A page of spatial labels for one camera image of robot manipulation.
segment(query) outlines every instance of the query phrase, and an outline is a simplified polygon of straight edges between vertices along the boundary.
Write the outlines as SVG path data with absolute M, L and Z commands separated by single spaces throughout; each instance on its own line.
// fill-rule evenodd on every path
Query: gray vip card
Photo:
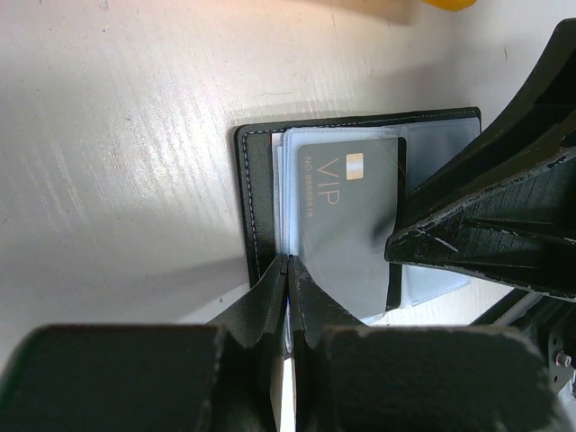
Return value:
M 402 138 L 298 150 L 302 261 L 316 283 L 360 319 L 385 312 L 389 281 L 400 271 L 384 260 L 384 247 L 399 187 L 403 194 L 405 151 Z

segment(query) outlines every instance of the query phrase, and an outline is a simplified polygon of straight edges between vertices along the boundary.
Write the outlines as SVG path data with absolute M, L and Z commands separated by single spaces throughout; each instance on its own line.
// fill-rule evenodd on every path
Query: metal bolt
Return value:
M 557 366 L 561 366 L 561 367 L 570 367 L 572 364 L 572 356 L 571 355 L 567 355 L 566 353 L 564 353 L 563 351 L 560 351 L 557 355 L 556 355 L 556 365 Z

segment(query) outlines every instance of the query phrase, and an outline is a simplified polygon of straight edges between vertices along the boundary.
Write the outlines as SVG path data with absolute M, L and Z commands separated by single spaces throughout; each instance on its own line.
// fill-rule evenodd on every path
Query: wallet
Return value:
M 408 193 L 480 134 L 481 114 L 478 108 L 470 107 L 278 121 L 248 124 L 236 129 L 234 141 L 250 286 L 258 282 L 276 256 L 272 134 L 286 132 L 292 128 L 385 126 L 394 128 L 399 136 L 406 139 L 406 160 L 399 160 L 399 163 L 406 164 L 405 193 Z M 401 212 L 401 201 L 399 197 L 397 212 Z M 467 276 L 451 274 L 444 270 L 417 268 L 411 265 L 394 266 L 397 267 L 394 271 L 391 268 L 384 296 L 385 305 L 379 305 L 376 301 L 372 310 L 362 310 L 363 317 L 358 318 L 369 317 L 376 311 L 384 312 L 384 309 L 389 311 L 398 307 L 413 306 L 460 288 L 470 281 Z M 403 286 L 405 288 L 409 286 L 409 290 L 402 289 Z

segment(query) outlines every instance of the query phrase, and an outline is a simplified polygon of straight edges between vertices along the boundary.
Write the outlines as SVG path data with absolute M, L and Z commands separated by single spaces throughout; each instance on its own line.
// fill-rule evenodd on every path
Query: yellow object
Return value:
M 472 6 L 476 0 L 422 0 L 424 3 L 446 9 L 447 11 L 458 12 Z

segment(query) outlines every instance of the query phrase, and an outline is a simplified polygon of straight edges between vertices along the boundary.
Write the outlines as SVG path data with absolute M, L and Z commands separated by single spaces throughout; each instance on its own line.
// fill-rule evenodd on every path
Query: white table surface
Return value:
M 486 125 L 568 16 L 573 0 L 0 0 L 0 364 L 47 322 L 190 322 L 246 290 L 235 126 L 464 105 Z M 507 290 L 388 320 L 469 322 Z

